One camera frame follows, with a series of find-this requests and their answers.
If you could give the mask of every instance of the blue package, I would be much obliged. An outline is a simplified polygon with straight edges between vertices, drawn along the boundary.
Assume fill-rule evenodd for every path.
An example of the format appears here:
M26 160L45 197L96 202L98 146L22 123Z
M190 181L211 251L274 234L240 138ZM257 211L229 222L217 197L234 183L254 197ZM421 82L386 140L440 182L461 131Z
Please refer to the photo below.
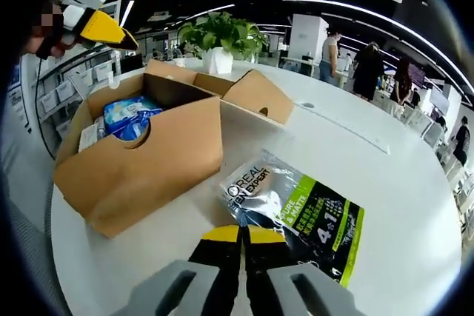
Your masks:
M144 96L119 100L104 108L105 129L121 140L133 141L145 131L150 117L161 111Z

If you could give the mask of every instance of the blurred hand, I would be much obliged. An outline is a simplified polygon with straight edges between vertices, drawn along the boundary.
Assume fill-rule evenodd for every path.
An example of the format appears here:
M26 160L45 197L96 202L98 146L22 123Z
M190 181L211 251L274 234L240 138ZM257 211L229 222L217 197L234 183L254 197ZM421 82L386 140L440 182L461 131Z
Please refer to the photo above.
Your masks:
M36 54L38 48L43 43L44 39L48 37L53 31L53 22L60 21L63 23L63 15L61 8L56 4L47 6L41 14L41 23L35 24L31 29L31 37L24 46L23 53ZM62 57L66 50L74 47L73 44L63 44L59 42L56 46L51 47L51 56Z

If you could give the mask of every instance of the white flower pot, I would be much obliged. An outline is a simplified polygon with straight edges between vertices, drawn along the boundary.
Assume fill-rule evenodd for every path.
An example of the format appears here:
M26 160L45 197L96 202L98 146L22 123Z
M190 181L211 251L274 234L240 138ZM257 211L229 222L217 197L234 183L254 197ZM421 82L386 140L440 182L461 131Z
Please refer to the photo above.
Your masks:
M222 47L208 50L202 59L204 69L209 74L225 74L232 72L234 58L232 53L228 53Z

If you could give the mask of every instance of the potted plant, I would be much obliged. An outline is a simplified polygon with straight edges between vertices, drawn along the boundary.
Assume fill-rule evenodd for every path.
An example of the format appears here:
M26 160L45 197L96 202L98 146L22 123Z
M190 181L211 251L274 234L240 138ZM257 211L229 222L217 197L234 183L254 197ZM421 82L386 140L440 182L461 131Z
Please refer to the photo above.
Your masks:
M178 36L197 48L209 74L230 73L234 57L251 60L267 43L257 26L226 12L187 22L179 28Z

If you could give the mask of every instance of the green plant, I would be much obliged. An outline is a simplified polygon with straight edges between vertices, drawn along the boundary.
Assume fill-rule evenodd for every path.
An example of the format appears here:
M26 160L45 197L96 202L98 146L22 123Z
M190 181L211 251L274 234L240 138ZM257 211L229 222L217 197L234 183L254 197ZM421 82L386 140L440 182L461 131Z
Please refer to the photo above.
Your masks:
M197 46L202 51L223 47L234 56L242 54L244 59L261 52L267 39L254 24L235 19L229 13L209 13L187 22L179 28L181 41Z

